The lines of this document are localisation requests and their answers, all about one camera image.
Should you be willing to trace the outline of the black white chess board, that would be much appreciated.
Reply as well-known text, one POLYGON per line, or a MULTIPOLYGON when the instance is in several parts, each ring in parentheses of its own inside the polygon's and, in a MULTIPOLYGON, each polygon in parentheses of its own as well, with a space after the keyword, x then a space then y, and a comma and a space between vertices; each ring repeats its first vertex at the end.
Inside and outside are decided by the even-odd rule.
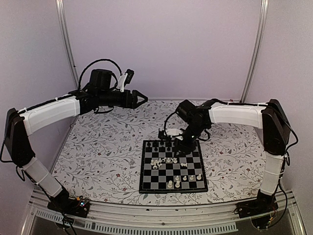
POLYGON ((187 155, 174 153, 174 141, 144 140, 139 193, 208 192, 208 182, 199 141, 187 155))

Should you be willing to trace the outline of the white king piece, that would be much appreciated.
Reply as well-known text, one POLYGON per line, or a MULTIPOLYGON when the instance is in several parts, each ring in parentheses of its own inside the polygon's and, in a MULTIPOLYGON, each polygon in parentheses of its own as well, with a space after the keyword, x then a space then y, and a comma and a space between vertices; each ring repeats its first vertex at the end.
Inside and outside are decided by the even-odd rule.
POLYGON ((176 188, 179 188, 179 187, 180 187, 180 177, 179 177, 179 176, 176 176, 176 177, 175 177, 175 187, 176 187, 176 188))

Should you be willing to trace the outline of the white queen piece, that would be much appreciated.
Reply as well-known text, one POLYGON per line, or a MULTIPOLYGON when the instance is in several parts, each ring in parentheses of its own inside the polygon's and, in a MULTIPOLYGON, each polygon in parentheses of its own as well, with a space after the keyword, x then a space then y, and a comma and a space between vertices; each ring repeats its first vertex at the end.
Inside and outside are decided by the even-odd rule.
POLYGON ((173 181, 169 181, 168 184, 167 184, 167 187, 168 188, 172 188, 173 187, 173 181))

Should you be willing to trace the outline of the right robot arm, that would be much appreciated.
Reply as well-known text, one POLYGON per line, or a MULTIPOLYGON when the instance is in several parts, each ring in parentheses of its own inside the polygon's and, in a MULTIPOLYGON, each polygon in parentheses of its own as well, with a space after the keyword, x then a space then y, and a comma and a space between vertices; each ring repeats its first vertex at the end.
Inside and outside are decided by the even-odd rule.
POLYGON ((194 142, 213 124, 237 124, 258 129, 258 140, 265 155, 265 168, 258 192, 260 197, 253 202, 253 209, 256 213, 264 213, 271 207, 270 197, 277 191, 285 164, 290 163, 290 135, 295 134, 277 99, 238 103, 214 98, 200 105, 184 100, 174 113, 187 124, 177 137, 178 150, 183 153, 192 152, 194 142))

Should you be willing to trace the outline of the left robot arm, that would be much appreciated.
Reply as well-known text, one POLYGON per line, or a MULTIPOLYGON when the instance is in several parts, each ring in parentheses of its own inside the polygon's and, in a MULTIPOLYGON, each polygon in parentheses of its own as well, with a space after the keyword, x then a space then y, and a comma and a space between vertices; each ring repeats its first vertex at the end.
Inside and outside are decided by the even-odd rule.
POLYGON ((22 171, 22 176, 27 176, 42 187, 61 212, 69 212, 73 207, 69 192, 36 157, 29 137, 39 131, 43 140, 38 143, 47 144, 52 140, 46 135, 53 124, 91 111, 97 114, 102 106, 136 109, 147 102, 148 98, 137 90, 125 89, 133 75, 133 70, 115 77, 112 71, 95 69, 85 87, 79 86, 64 96, 29 108, 8 110, 1 149, 7 150, 10 159, 4 162, 14 164, 16 170, 22 171), (113 87, 110 86, 112 77, 115 77, 113 87))

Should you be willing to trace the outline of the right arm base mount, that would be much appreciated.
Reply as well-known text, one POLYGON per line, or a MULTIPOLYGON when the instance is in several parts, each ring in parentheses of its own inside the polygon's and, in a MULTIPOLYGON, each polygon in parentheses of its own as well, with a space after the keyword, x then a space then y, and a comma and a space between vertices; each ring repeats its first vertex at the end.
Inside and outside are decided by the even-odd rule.
POLYGON ((234 214, 239 218, 260 215, 263 213, 273 212, 278 209, 275 196, 261 195, 256 199, 239 202, 236 204, 234 214))

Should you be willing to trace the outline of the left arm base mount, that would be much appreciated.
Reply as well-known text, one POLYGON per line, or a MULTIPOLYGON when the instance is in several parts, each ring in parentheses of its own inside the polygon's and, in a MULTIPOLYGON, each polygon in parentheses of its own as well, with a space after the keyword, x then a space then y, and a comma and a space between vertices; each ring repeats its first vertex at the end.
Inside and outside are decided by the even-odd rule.
POLYGON ((47 208, 56 212, 62 212, 65 215, 87 218, 90 209, 90 200, 83 196, 73 198, 67 194, 59 194, 56 197, 50 198, 47 208))

